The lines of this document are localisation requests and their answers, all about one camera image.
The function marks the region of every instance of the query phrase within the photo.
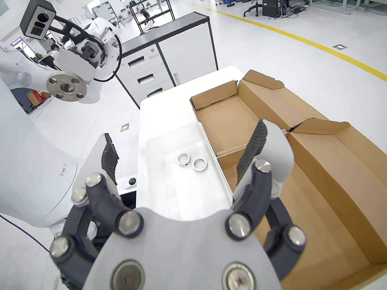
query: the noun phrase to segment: white floor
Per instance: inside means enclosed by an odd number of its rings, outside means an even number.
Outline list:
[[[326,117],[350,122],[387,153],[387,82],[298,40],[187,3],[238,17],[243,16],[249,3],[227,8],[225,5],[216,7],[213,0],[171,0],[176,18],[192,11],[210,16],[219,68],[235,65],[242,72],[254,69],[283,81],[287,88]],[[157,11],[157,6],[150,10],[151,13]],[[343,15],[310,8],[292,19],[256,18],[253,12],[247,18],[326,47],[344,44],[348,48],[341,51],[343,54],[387,74],[386,18],[382,16],[356,11]],[[169,20],[170,15],[163,15],[156,25]],[[122,40],[139,34],[134,21],[125,25]],[[30,117],[49,141],[80,158],[88,156],[101,133],[109,132],[120,156],[116,177],[136,174],[138,109],[116,79],[104,85],[101,100],[96,104],[54,99]],[[120,133],[120,127],[126,123],[130,123],[129,130]],[[17,223],[49,247],[52,235],[48,229]],[[58,270],[47,253],[1,219],[0,231],[0,288],[53,289]],[[382,288],[387,288],[386,278],[374,287]]]

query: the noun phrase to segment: white cabinet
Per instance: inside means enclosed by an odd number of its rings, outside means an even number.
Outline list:
[[[177,85],[217,70],[207,23],[176,34],[159,45]]]
[[[122,44],[117,77],[140,107],[157,95],[218,69],[208,16],[192,12]]]

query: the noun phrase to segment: metal shelf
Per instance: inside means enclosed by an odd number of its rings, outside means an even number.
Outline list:
[[[139,3],[133,4],[133,5],[129,5],[130,11],[131,11],[131,13],[132,13],[132,15],[133,15],[133,18],[134,18],[134,21],[136,21],[136,24],[137,24],[138,28],[140,29],[140,34],[144,34],[144,31],[143,31],[143,29],[142,29],[142,27],[141,27],[142,24],[146,24],[146,23],[148,23],[149,21],[151,21],[151,20],[153,20],[153,19],[155,19],[155,18],[157,18],[157,17],[159,17],[159,16],[161,16],[161,15],[170,13],[170,14],[171,14],[171,17],[172,17],[172,20],[173,20],[173,21],[175,20],[175,17],[174,17],[173,11],[172,11],[172,7],[171,7],[171,3],[170,3],[169,0],[165,0],[166,3],[167,3],[167,7],[168,7],[167,10],[162,11],[162,12],[160,12],[160,13],[158,13],[158,14],[156,14],[156,15],[153,15],[153,16],[151,16],[151,17],[149,17],[149,18],[146,18],[145,20],[143,20],[143,21],[140,22],[140,21],[138,20],[137,16],[136,16],[136,14],[138,14],[138,13],[136,13],[135,10],[134,10],[133,8],[136,7],[137,5],[140,5],[140,4],[143,5],[143,3],[144,3],[145,1],[148,1],[148,0],[142,0],[142,1],[140,1]]]

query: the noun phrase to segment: whiteboard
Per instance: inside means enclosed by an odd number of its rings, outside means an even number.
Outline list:
[[[112,20],[116,17],[112,6],[109,2],[104,2],[101,5],[94,7],[93,12],[98,18],[104,18],[105,20]]]

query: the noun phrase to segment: black rubber finger pad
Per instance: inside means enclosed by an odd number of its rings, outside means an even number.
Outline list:
[[[240,180],[243,177],[243,174],[245,174],[254,156],[259,155],[262,151],[262,148],[264,147],[266,142],[266,137],[266,125],[263,120],[259,120],[257,127],[255,128],[253,135],[251,136],[249,143],[246,146],[245,152],[243,153],[238,165],[236,166],[236,173],[238,174],[238,181],[236,185],[239,184]]]
[[[117,155],[116,149],[113,145],[112,139],[108,133],[105,133],[106,146],[102,153],[101,165],[102,169],[105,170],[109,177],[116,183],[116,166],[119,161],[119,156]]]

